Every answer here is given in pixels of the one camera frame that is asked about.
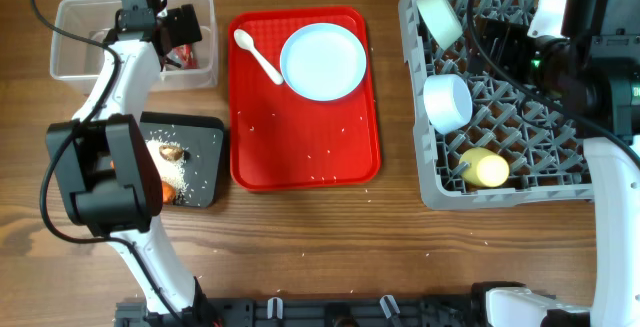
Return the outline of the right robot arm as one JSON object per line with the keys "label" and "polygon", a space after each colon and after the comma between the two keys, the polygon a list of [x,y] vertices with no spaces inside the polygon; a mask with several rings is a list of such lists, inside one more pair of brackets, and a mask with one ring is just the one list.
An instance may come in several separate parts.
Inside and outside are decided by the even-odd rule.
{"label": "right robot arm", "polygon": [[528,98],[577,124],[595,203],[590,307],[523,287],[484,291],[491,326],[635,326],[639,322],[639,0],[537,0],[525,53],[470,31],[477,55]]}

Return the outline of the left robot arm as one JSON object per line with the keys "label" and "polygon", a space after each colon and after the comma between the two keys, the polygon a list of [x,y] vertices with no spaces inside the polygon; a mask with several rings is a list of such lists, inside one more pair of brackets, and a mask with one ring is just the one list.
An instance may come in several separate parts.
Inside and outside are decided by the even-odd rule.
{"label": "left robot arm", "polygon": [[40,188],[45,227],[78,245],[111,246],[143,290],[151,326],[217,326],[220,318],[173,249],[160,219],[161,178],[139,119],[169,52],[200,40],[193,8],[121,0],[98,43],[103,66],[84,105],[49,126]]}

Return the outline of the green bowl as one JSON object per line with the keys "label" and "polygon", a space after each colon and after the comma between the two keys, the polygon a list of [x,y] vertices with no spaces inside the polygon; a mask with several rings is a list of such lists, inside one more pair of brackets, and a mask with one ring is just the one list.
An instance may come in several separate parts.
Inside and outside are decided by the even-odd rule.
{"label": "green bowl", "polygon": [[461,23],[448,0],[417,0],[416,5],[428,31],[443,50],[463,35]]}

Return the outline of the brown mushroom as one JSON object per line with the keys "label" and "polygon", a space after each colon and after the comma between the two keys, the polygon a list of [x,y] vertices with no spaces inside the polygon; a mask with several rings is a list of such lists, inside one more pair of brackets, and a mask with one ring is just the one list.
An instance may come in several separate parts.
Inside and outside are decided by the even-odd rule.
{"label": "brown mushroom", "polygon": [[172,163],[178,163],[184,159],[185,151],[176,145],[163,144],[158,147],[158,153],[162,159]]}

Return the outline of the white rice pile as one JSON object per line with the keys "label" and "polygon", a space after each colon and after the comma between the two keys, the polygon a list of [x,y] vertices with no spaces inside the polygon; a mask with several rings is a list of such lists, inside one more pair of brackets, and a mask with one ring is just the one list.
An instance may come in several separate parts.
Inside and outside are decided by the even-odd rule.
{"label": "white rice pile", "polygon": [[187,191],[189,184],[186,182],[186,151],[184,159],[178,163],[172,163],[162,159],[158,153],[158,147],[163,144],[176,145],[182,147],[177,142],[166,142],[157,139],[150,139],[146,141],[146,147],[152,157],[154,165],[160,175],[161,181],[165,181],[172,185],[176,192],[177,198],[173,204],[177,204],[179,199],[182,198]]}

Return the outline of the red snack wrapper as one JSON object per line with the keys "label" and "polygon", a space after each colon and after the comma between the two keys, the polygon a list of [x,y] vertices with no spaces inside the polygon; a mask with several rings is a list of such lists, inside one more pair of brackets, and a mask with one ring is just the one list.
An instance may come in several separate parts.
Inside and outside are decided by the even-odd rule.
{"label": "red snack wrapper", "polygon": [[185,44],[173,48],[166,56],[166,63],[178,69],[199,68],[192,44]]}

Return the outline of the white plastic spoon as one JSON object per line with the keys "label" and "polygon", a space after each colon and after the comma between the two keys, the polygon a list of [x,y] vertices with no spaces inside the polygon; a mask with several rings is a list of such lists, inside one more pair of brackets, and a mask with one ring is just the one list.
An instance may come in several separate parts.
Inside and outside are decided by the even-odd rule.
{"label": "white plastic spoon", "polygon": [[241,49],[246,50],[253,55],[274,84],[282,85],[284,83],[284,78],[281,73],[257,50],[254,40],[248,32],[242,29],[236,29],[233,32],[233,38]]}

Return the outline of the red serving tray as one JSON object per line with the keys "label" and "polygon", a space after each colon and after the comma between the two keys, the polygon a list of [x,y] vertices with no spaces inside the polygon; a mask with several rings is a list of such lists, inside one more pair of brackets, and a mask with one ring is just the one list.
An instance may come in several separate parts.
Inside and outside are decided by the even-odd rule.
{"label": "red serving tray", "polygon": [[276,85],[255,58],[228,47],[231,174],[254,192],[365,183],[381,165],[372,76],[334,102]]}

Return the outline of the black waste tray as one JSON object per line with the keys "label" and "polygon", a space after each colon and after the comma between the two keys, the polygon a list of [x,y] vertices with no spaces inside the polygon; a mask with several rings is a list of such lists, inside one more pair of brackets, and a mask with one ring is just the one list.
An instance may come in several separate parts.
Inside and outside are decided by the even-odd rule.
{"label": "black waste tray", "polygon": [[186,151],[184,196],[173,206],[206,208],[215,201],[224,154],[224,124],[215,117],[144,112],[140,130],[145,140],[177,142]]}

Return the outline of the light blue plate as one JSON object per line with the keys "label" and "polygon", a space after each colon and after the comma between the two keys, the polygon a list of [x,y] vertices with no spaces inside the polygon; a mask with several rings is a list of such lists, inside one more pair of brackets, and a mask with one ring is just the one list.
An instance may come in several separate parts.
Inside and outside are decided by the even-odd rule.
{"label": "light blue plate", "polygon": [[364,80],[367,56],[356,35],[332,23],[313,23],[295,31],[284,43],[280,70],[299,96],[329,102],[354,92]]}

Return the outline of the yellow cup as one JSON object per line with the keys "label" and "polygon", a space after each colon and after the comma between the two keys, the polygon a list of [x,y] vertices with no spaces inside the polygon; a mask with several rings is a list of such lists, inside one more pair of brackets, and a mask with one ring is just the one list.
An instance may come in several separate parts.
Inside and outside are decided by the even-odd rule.
{"label": "yellow cup", "polygon": [[468,167],[461,173],[462,179],[478,187],[498,187],[502,185],[510,174],[508,162],[491,150],[476,147],[464,152],[460,157],[461,163]]}

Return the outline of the orange carrot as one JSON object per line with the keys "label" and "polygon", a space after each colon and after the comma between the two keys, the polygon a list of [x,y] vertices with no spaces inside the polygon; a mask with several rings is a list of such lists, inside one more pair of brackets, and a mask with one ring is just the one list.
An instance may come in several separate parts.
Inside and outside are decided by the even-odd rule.
{"label": "orange carrot", "polygon": [[171,205],[177,198],[177,192],[175,188],[169,183],[162,182],[162,201],[164,204]]}

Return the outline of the light blue bowl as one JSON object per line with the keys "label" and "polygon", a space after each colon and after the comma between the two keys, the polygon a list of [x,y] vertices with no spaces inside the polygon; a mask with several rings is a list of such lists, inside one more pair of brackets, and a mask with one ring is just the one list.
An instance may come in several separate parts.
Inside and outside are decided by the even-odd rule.
{"label": "light blue bowl", "polygon": [[464,127],[473,115],[467,83],[455,74],[429,76],[424,83],[423,100],[429,121],[440,134]]}

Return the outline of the grey dishwasher rack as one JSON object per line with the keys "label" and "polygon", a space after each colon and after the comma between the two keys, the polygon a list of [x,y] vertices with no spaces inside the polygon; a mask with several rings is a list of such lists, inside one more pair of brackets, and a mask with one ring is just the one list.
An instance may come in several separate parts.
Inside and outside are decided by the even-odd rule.
{"label": "grey dishwasher rack", "polygon": [[[470,31],[485,17],[528,27],[537,0],[448,0],[463,35],[448,49],[439,47],[420,16],[417,0],[399,1],[403,53],[411,70],[415,109],[414,142],[421,195],[433,209],[512,207],[593,195],[577,124],[528,98],[476,54]],[[473,102],[470,122],[438,133],[425,111],[423,89],[429,76],[455,74],[466,81]],[[481,147],[509,164],[498,187],[465,182],[461,155]]]}

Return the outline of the clear plastic bin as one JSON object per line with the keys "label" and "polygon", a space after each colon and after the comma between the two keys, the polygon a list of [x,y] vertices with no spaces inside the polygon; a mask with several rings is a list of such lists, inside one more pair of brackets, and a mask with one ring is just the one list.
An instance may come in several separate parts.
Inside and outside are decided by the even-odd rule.
{"label": "clear plastic bin", "polygon": [[[153,92],[209,88],[217,85],[219,75],[218,31],[214,0],[168,0],[175,9],[185,4],[194,7],[202,40],[193,44],[197,67],[161,72],[151,87]],[[114,26],[114,16],[121,8],[121,0],[62,0],[58,6],[55,25],[67,32],[101,42]],[[58,33],[52,35],[49,73],[73,89],[88,94],[103,66],[103,50],[78,42]]]}

